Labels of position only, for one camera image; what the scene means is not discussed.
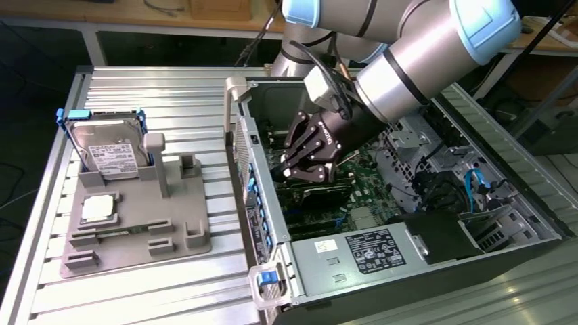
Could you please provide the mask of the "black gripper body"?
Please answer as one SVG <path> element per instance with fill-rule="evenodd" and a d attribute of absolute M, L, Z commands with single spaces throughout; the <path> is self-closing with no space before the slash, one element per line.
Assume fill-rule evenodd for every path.
<path fill-rule="evenodd" d="M 354 104 L 353 116 L 343 119 L 339 113 L 318 107 L 315 126 L 322 148 L 315 152 L 315 161 L 335 163 L 346 154 L 358 150 L 385 129 L 385 123 L 374 116 L 366 105 Z"/>

